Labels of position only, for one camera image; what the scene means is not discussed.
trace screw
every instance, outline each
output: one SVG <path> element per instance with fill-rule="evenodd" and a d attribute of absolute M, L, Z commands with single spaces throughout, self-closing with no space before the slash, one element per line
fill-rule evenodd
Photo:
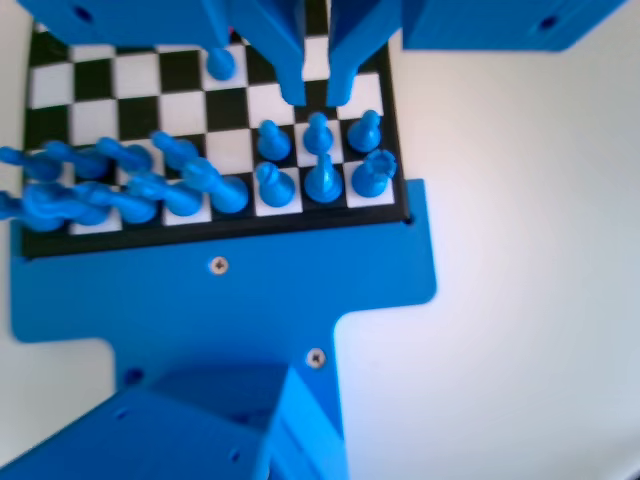
<path fill-rule="evenodd" d="M 320 348 L 312 348 L 307 353 L 307 365 L 313 369 L 320 369 L 327 363 L 327 355 Z"/>
<path fill-rule="evenodd" d="M 211 260 L 209 269 L 214 275 L 224 275 L 229 270 L 229 262 L 224 257 L 216 257 Z"/>

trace pawn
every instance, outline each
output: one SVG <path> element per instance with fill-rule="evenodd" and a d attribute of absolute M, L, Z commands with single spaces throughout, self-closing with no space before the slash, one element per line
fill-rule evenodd
<path fill-rule="evenodd" d="M 98 140 L 96 150 L 105 157 L 113 158 L 129 174 L 148 172 L 153 167 L 151 154 L 141 145 L 125 147 L 112 138 L 103 137 Z"/>
<path fill-rule="evenodd" d="M 256 168 L 256 178 L 260 183 L 260 198 L 271 207 L 288 205 L 296 193 L 293 179 L 278 170 L 273 163 L 262 162 Z"/>
<path fill-rule="evenodd" d="M 314 155 L 327 153 L 333 145 L 333 133 L 327 127 L 327 117 L 314 113 L 309 117 L 309 127 L 302 136 L 304 147 Z"/>
<path fill-rule="evenodd" d="M 72 163 L 76 174 L 88 180 L 103 177 L 109 170 L 109 159 L 93 148 L 76 151 L 66 143 L 53 141 L 45 145 L 45 152 L 57 162 Z"/>
<path fill-rule="evenodd" d="M 17 218 L 34 232 L 51 232 L 62 227 L 62 218 L 36 217 L 27 213 L 22 202 L 7 192 L 0 192 L 0 220 Z"/>
<path fill-rule="evenodd" d="M 361 153 L 369 153 L 380 145 L 380 115 L 367 110 L 360 120 L 349 128 L 347 133 L 351 148 Z"/>
<path fill-rule="evenodd" d="M 169 185 L 163 177 L 153 172 L 134 175 L 129 180 L 129 192 L 149 200 L 164 200 L 169 211 L 180 217 L 194 215 L 202 207 L 200 192 L 189 188 L 184 182 Z"/>
<path fill-rule="evenodd" d="M 156 203 L 129 193 L 114 192 L 108 185 L 97 182 L 81 183 L 74 187 L 78 198 L 100 207 L 115 207 L 127 223 L 146 223 L 156 215 Z"/>
<path fill-rule="evenodd" d="M 27 176 L 41 182 L 55 182 L 62 174 L 62 164 L 44 153 L 25 155 L 11 147 L 0 148 L 0 162 L 19 165 Z"/>
<path fill-rule="evenodd" d="M 274 122 L 265 120 L 260 125 L 258 152 L 267 160 L 277 162 L 291 152 L 291 140 Z"/>
<path fill-rule="evenodd" d="M 109 216 L 109 207 L 80 200 L 76 193 L 59 183 L 28 185 L 24 191 L 25 210 L 36 217 L 66 218 L 80 225 L 98 225 Z"/>
<path fill-rule="evenodd" d="M 208 52 L 207 70 L 216 80 L 230 80 L 236 73 L 236 61 L 224 48 L 212 48 Z"/>
<path fill-rule="evenodd" d="M 342 178 L 331 163 L 329 154 L 318 157 L 318 164 L 304 179 L 304 190 L 318 203 L 331 203 L 342 194 Z"/>
<path fill-rule="evenodd" d="M 387 183 L 396 174 L 397 168 L 396 158 L 391 152 L 374 150 L 353 172 L 351 185 L 361 197 L 377 197 L 387 188 Z"/>
<path fill-rule="evenodd" d="M 164 153 L 167 165 L 174 170 L 182 170 L 187 160 L 198 157 L 198 149 L 189 140 L 176 140 L 165 132 L 155 132 L 151 142 Z"/>
<path fill-rule="evenodd" d="M 182 169 L 187 185 L 211 195 L 211 205 L 222 213 L 237 213 L 249 203 L 249 190 L 238 177 L 223 177 L 205 158 L 193 158 Z"/>

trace white background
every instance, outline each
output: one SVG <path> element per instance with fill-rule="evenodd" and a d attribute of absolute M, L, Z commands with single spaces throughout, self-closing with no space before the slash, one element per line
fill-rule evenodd
<path fill-rule="evenodd" d="M 29 21 L 0 0 L 1 145 L 20 146 Z M 353 480 L 640 470 L 639 27 L 632 0 L 557 56 L 401 53 L 392 40 L 439 291 L 338 326 Z M 0 304 L 2 464 L 106 399 L 113 358 L 97 340 L 18 345 L 6 287 Z"/>

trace blue 3d-printed part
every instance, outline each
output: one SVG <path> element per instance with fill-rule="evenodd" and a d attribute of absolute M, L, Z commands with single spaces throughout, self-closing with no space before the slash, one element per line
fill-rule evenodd
<path fill-rule="evenodd" d="M 291 140 L 272 120 L 260 125 L 258 152 L 266 160 L 278 162 L 291 152 Z"/>
<path fill-rule="evenodd" d="M 284 207 L 296 193 L 293 179 L 273 163 L 262 162 L 258 165 L 256 178 L 260 183 L 260 198 L 269 206 Z"/>
<path fill-rule="evenodd" d="M 109 170 L 109 159 L 93 148 L 76 151 L 66 143 L 53 141 L 45 145 L 45 152 L 57 162 L 73 164 L 76 175 L 88 180 L 103 177 Z"/>
<path fill-rule="evenodd" d="M 41 182 L 55 182 L 62 174 L 62 164 L 44 153 L 25 155 L 19 150 L 2 147 L 0 162 L 20 166 L 28 177 Z"/>
<path fill-rule="evenodd" d="M 108 207 L 86 203 L 80 200 L 72 189 L 59 183 L 27 185 L 22 202 L 30 215 L 65 218 L 81 225 L 97 225 L 104 222 L 109 215 Z"/>
<path fill-rule="evenodd" d="M 83 202 L 99 207 L 117 208 L 122 219 L 128 223 L 146 223 L 157 213 L 156 202 L 126 192 L 114 192 L 103 183 L 81 183 L 76 185 L 74 190 Z"/>
<path fill-rule="evenodd" d="M 146 172 L 153 167 L 151 154 L 142 145 L 121 145 L 112 138 L 101 138 L 96 150 L 102 155 L 113 158 L 118 166 L 127 173 Z"/>
<path fill-rule="evenodd" d="M 129 180 L 129 192 L 132 195 L 149 200 L 164 200 L 167 209 L 174 215 L 188 217 L 202 207 L 202 194 L 179 182 L 167 183 L 164 177 L 153 172 L 142 172 Z"/>
<path fill-rule="evenodd" d="M 182 169 L 184 182 L 211 195 L 211 205 L 222 213 L 237 213 L 249 203 L 249 190 L 238 177 L 223 177 L 204 158 L 189 160 Z"/>

